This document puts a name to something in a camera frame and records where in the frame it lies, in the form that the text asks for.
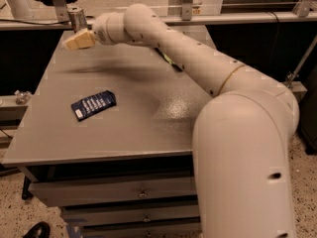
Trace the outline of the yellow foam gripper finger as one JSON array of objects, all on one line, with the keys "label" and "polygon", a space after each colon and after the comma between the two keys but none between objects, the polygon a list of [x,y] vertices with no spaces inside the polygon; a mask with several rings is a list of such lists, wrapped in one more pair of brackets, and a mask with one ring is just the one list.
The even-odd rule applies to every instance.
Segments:
[{"label": "yellow foam gripper finger", "polygon": [[82,29],[62,42],[62,46],[69,51],[91,48],[95,44],[94,34],[88,29]]}]

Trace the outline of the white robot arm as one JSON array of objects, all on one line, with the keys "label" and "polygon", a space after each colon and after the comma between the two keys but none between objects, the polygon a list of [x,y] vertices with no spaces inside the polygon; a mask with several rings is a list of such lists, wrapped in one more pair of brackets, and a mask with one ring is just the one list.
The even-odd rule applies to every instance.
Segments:
[{"label": "white robot arm", "polygon": [[157,48],[211,95],[192,139],[203,238],[297,238],[288,142],[299,107],[287,86],[170,28],[143,4],[99,16],[63,45],[97,43]]}]

